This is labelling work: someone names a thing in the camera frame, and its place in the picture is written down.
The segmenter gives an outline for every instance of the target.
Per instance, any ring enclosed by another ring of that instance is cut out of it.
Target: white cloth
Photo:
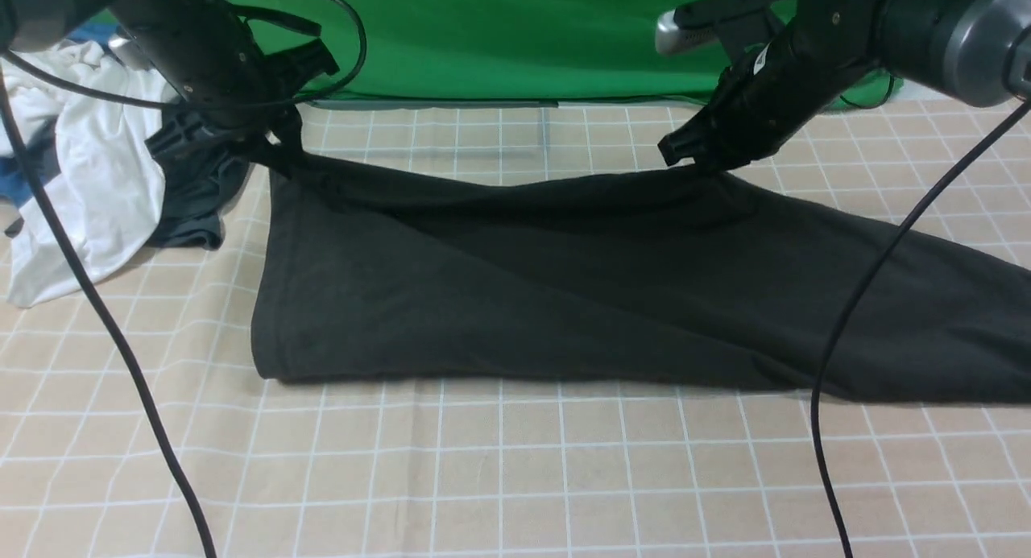
[[[23,55],[48,73],[80,86],[162,101],[172,93],[156,71],[127,69],[96,42],[62,43]],[[161,129],[161,112],[126,107],[51,87],[3,62],[4,85],[26,141],[57,118],[60,175],[46,185],[68,237],[93,283],[113,274],[143,247],[161,219],[165,178],[144,140]],[[11,155],[6,136],[0,157]],[[79,290],[35,200],[11,242],[7,301],[29,307]]]

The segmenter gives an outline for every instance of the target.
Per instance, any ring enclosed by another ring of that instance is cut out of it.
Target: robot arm
[[[755,18],[728,7],[706,0],[663,15],[657,50],[690,51]],[[1031,93],[1031,0],[798,0],[795,18],[772,30],[761,50],[728,48],[741,53],[710,103],[660,142],[667,164],[726,170],[772,156],[878,68],[975,107]]]
[[[798,0],[787,25],[772,1],[705,0],[660,19],[660,53],[719,38],[732,59],[709,104],[660,142],[669,165],[726,170],[772,156],[878,68],[977,107],[1031,95],[1031,0]],[[336,70],[320,48],[306,51],[322,62],[301,69],[266,57],[226,0],[0,0],[0,50],[46,48],[103,8],[186,101],[220,107],[204,112],[218,140],[264,134],[282,108],[247,105]]]

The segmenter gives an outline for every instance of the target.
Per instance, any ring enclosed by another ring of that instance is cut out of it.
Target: grid mat
[[[740,174],[899,221],[1011,106],[821,117]],[[660,167],[656,140],[689,114],[306,109],[305,139],[340,158],[512,185]],[[976,162],[920,229],[1031,266],[1028,129]],[[143,253],[100,287],[222,556],[840,556],[801,396],[263,382],[247,326],[267,192],[257,170],[220,252]],[[1031,411],[827,404],[824,415],[858,556],[1029,555]],[[152,555],[199,556],[200,546],[99,320],[81,295],[0,306],[0,556]]]

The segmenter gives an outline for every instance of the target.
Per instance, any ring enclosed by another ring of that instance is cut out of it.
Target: green backdrop
[[[357,51],[347,15],[326,0],[232,0],[277,8],[324,26],[343,72]],[[347,0],[368,32],[368,60],[339,98],[430,100],[705,101],[727,58],[719,45],[669,59],[656,55],[656,19],[691,0]],[[792,0],[775,10],[785,20]],[[255,23],[277,51],[304,39]],[[309,86],[315,90],[329,79]],[[885,77],[847,93],[876,103]]]

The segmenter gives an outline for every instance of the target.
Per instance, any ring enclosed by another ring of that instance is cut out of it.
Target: label sticker
[[[753,75],[755,75],[759,71],[762,71],[763,67],[766,66],[766,52],[769,51],[769,48],[770,48],[769,44],[764,46],[762,53],[760,53],[759,57],[756,58],[756,66],[752,69]]]

